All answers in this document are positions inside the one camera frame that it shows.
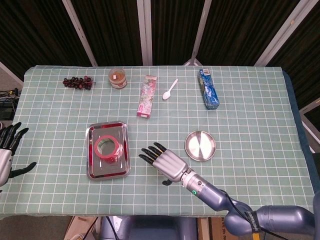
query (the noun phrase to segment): blue box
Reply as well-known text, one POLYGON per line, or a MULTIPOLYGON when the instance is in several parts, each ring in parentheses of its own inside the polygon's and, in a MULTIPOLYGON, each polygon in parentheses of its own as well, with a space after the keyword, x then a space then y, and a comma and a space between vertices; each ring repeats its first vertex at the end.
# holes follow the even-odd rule
POLYGON ((201 85, 202 95, 206 109, 217 109, 219 107, 220 102, 208 68, 203 68, 199 70, 198 81, 201 85))

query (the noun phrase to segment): dark grape cluster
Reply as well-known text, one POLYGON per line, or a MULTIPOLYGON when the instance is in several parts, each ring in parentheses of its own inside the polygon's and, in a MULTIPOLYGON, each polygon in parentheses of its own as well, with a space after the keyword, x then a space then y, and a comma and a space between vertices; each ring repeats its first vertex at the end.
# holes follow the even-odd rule
POLYGON ((63 84, 65 87, 68 88, 75 88, 75 89, 87 89, 90 90, 92 87, 92 78, 89 76, 82 77, 72 77, 71 79, 63 79, 63 84))

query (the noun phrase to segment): green grid tablecloth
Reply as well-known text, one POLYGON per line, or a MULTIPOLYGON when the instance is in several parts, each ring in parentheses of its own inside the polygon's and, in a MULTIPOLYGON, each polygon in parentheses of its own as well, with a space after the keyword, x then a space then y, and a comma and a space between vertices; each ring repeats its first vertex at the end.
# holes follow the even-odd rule
POLYGON ((124 67, 128 85, 111 88, 111 67, 36 66, 25 74, 14 122, 28 127, 13 169, 36 167, 2 187, 0 216, 179 215, 216 213, 180 184, 137 158, 157 141, 231 197, 253 209, 261 205, 300 205, 312 211, 313 189, 301 150, 280 67, 209 66, 220 100, 206 110, 197 66, 124 67), (92 76, 94 87, 64 87, 64 78, 92 76), (145 75, 158 76, 151 118, 137 117, 145 75), (179 79, 171 97, 163 93, 179 79), (131 172, 126 178, 91 181, 86 175, 85 130, 94 123, 128 124, 131 172), (214 157, 196 162, 184 141, 193 131, 209 132, 214 157))

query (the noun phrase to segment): white plastic spoon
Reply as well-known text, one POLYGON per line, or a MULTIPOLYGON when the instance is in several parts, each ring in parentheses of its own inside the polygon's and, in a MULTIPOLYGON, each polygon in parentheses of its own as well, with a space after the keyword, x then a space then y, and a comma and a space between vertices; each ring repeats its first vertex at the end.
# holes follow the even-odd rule
POLYGON ((163 94, 163 96, 162 96, 163 100, 167 100, 168 98, 170 98, 170 96, 171 96, 170 91, 174 88, 174 86, 176 85, 177 82, 178 82, 178 78, 171 85, 170 89, 163 94))

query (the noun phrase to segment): floral package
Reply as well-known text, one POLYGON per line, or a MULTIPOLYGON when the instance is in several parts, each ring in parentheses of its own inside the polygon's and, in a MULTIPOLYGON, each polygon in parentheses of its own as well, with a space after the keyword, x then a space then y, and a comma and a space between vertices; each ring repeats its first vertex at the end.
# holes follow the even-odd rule
POLYGON ((157 85, 156 76, 145 76, 141 88, 141 96, 139 101, 138 111, 136 115, 139 117, 150 118, 152 100, 154 98, 157 85))

